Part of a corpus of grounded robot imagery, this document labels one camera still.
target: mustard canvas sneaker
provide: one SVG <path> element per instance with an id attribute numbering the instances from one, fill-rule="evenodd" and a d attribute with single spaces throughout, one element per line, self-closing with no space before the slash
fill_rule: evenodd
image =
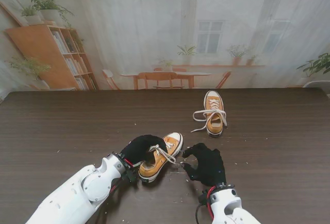
<path id="1" fill-rule="evenodd" d="M 223 126 L 227 126 L 226 113 L 223 109 L 221 96 L 216 91 L 208 91 L 204 97 L 204 108 L 205 110 L 194 112 L 192 117 L 195 121 L 206 122 L 205 126 L 201 129 L 195 129 L 192 132 L 206 128 L 210 136 L 220 136 Z M 195 118 L 195 114 L 198 113 L 202 113 L 205 119 Z"/>
<path id="2" fill-rule="evenodd" d="M 159 145 L 152 146 L 149 151 L 154 151 L 154 160 L 144 161 L 140 165 L 139 175 L 143 182 L 153 182 L 167 161 L 175 164 L 175 156 L 179 154 L 184 139 L 182 135 L 177 132 L 168 134 L 163 139 L 166 144 L 167 152 L 162 150 Z"/>

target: white window frame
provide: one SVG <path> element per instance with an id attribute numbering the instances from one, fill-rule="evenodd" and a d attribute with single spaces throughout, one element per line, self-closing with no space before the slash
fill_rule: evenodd
<path id="1" fill-rule="evenodd" d="M 285 28 L 282 31 L 281 30 L 273 30 L 273 26 L 274 26 L 275 22 L 286 22 L 287 24 L 286 24 Z M 262 49 L 262 53 L 263 54 L 271 54 L 271 53 L 273 53 L 276 50 L 279 42 L 281 41 L 283 35 L 285 34 L 285 32 L 287 31 L 287 29 L 288 29 L 288 27 L 290 25 L 290 21 L 289 20 L 272 20 L 272 23 L 271 24 L 272 24 L 271 29 L 270 29 L 270 31 L 269 31 L 269 33 L 267 35 L 267 38 L 265 40 L 265 43 L 263 45 L 263 49 Z M 280 35 L 280 37 L 279 37 L 279 40 L 278 40 L 277 44 L 274 46 L 273 51 L 266 52 L 265 51 L 265 46 L 268 43 L 268 40 L 269 40 L 270 35 Z"/>
<path id="2" fill-rule="evenodd" d="M 208 31 L 200 31 L 200 22 L 209 22 L 210 23 L 209 30 Z M 210 29 L 211 29 L 211 26 L 212 26 L 212 22 L 222 22 L 221 30 L 220 31 L 211 31 Z M 210 35 L 211 34 L 213 34 L 213 35 L 220 35 L 219 36 L 219 41 L 218 41 L 218 46 L 217 46 L 217 52 L 216 53 L 208 53 L 208 52 L 199 53 L 197 51 L 198 54 L 216 55 L 219 52 L 224 26 L 225 26 L 225 21 L 224 20 L 198 20 L 197 21 L 197 29 L 196 29 L 197 30 L 197 33 L 196 33 L 196 40 L 195 40 L 196 41 L 196 43 L 195 43 L 196 44 L 196 47 L 198 47 L 198 44 L 197 44 L 197 42 L 198 42 L 198 35 L 208 35 L 207 41 L 206 41 L 206 51 L 208 49 L 208 43 L 209 43 Z"/>

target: black glove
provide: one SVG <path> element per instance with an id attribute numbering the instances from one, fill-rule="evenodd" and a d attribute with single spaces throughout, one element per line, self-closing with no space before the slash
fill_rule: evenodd
<path id="1" fill-rule="evenodd" d="M 133 165 L 141 161 L 148 161 L 153 157 L 153 152 L 149 152 L 151 146 L 159 147 L 167 153 L 166 144 L 163 138 L 154 135 L 141 135 L 133 139 L 121 152 L 121 156 Z"/>
<path id="2" fill-rule="evenodd" d="M 203 185 L 214 186 L 226 184 L 225 167 L 217 149 L 211 150 L 204 143 L 197 143 L 183 153 L 183 158 L 194 155 L 198 161 L 197 169 L 188 163 L 182 163 L 184 170 L 191 180 L 200 181 Z"/>

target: dark wooden tabletop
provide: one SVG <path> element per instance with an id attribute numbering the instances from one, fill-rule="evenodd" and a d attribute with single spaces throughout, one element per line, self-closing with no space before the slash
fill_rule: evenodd
<path id="1" fill-rule="evenodd" d="M 0 223 L 25 223 L 38 204 L 85 165 L 141 134 L 184 136 L 184 148 L 218 148 L 227 182 L 262 224 L 330 223 L 330 105 L 317 89 L 220 90 L 220 138 L 192 113 L 207 90 L 16 92 L 0 105 Z M 187 161 L 194 164 L 194 157 Z M 195 223 L 204 189 L 173 165 L 155 184 L 124 186 L 90 223 Z M 205 207 L 200 223 L 211 223 Z"/>

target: window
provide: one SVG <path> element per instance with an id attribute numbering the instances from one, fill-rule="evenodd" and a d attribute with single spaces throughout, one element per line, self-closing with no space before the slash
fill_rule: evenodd
<path id="1" fill-rule="evenodd" d="M 263 47 L 263 53 L 272 53 L 275 51 L 289 24 L 290 22 L 288 21 L 273 21 L 272 28 Z"/>
<path id="2" fill-rule="evenodd" d="M 197 52 L 215 54 L 221 40 L 223 21 L 199 21 Z"/>

